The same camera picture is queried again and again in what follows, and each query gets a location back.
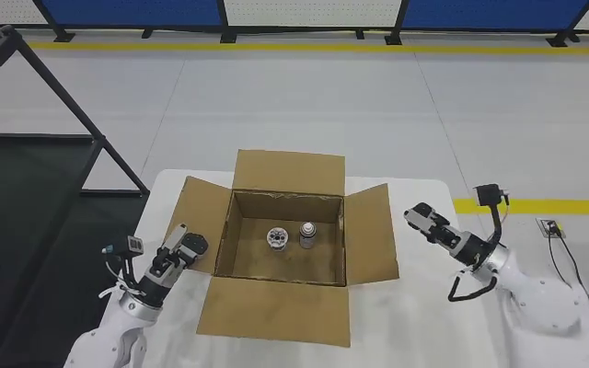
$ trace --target power outlet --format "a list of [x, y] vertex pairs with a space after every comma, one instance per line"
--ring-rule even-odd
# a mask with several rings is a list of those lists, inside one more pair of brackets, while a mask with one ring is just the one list
[[562, 229], [562, 225], [560, 225], [560, 223], [556, 220], [553, 219], [541, 219], [541, 218], [537, 218], [536, 219], [536, 223], [537, 226], [540, 228], [540, 232], [542, 233], [542, 235], [548, 239], [549, 237], [552, 239], [558, 239], [559, 237], [556, 234], [550, 234], [549, 233], [549, 223], [554, 221], [556, 223], [556, 226], [559, 227], [560, 229], [560, 234], [562, 235], [562, 238], [566, 238], [566, 234], [564, 234], [564, 230]]

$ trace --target yellow floor line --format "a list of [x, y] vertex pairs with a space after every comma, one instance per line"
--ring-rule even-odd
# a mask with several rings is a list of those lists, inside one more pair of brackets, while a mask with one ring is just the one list
[[360, 44], [278, 44], [278, 43], [153, 43], [153, 42], [29, 42], [34, 49], [100, 52], [426, 52], [495, 55], [589, 55], [589, 48], [481, 47]]
[[[456, 213], [478, 214], [489, 213], [488, 207], [479, 207], [474, 200], [454, 200]], [[509, 213], [513, 214], [589, 214], [587, 200], [510, 200]]]

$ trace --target white tablecloth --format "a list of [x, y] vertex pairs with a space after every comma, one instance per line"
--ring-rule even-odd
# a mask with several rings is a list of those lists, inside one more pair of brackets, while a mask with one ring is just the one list
[[[158, 175], [135, 233], [145, 244], [145, 254], [134, 263], [137, 279], [163, 241], [187, 176], [229, 188], [233, 180], [231, 172], [165, 170]], [[425, 201], [458, 227], [448, 187], [438, 180], [346, 178], [346, 193], [382, 183], [388, 184], [400, 279], [350, 288], [349, 349], [196, 335], [211, 276], [186, 270], [168, 295], [157, 324], [144, 332], [144, 367], [497, 368], [481, 301], [452, 304], [446, 299], [461, 265], [403, 219], [405, 210]], [[461, 290], [479, 287], [471, 278], [460, 283]], [[110, 298], [102, 323], [119, 297], [116, 293]]]

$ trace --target open cardboard box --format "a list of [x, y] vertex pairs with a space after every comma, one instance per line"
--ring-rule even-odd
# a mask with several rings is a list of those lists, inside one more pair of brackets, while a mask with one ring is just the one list
[[[344, 157], [271, 151], [239, 151], [231, 190], [186, 178], [168, 233], [184, 223], [209, 243], [197, 333], [350, 346], [347, 286], [397, 279], [398, 264], [387, 185], [345, 197], [344, 183]], [[282, 252], [266, 241], [276, 226]]]

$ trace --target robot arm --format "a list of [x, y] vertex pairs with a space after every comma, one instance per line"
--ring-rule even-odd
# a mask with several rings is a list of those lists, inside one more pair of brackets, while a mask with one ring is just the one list
[[[496, 185], [478, 187], [476, 190], [479, 197], [481, 191], [485, 190], [501, 193]], [[560, 280], [533, 278], [519, 270], [513, 251], [499, 243], [501, 221], [496, 208], [501, 202], [501, 196], [498, 194], [491, 196], [491, 201], [485, 200], [486, 205], [491, 207], [496, 226], [488, 241], [468, 231], [456, 230], [426, 203], [419, 203], [407, 210], [404, 216], [409, 225], [420, 231], [430, 243], [439, 244], [448, 250], [452, 258], [468, 266], [474, 278], [487, 285], [469, 295], [455, 297], [459, 283], [457, 277], [448, 295], [451, 302], [474, 299], [499, 288], [511, 295], [515, 313], [527, 328], [542, 333], [566, 334], [580, 319], [580, 295]]]
[[143, 329], [156, 323], [164, 299], [180, 274], [207, 248], [204, 237], [187, 233], [186, 225], [180, 224], [157, 250], [139, 282], [134, 280], [131, 258], [143, 254], [141, 239], [129, 237], [124, 249], [103, 249], [104, 254], [129, 262], [131, 272], [123, 271], [126, 290], [109, 321], [77, 339], [64, 367], [141, 367], [147, 351]]

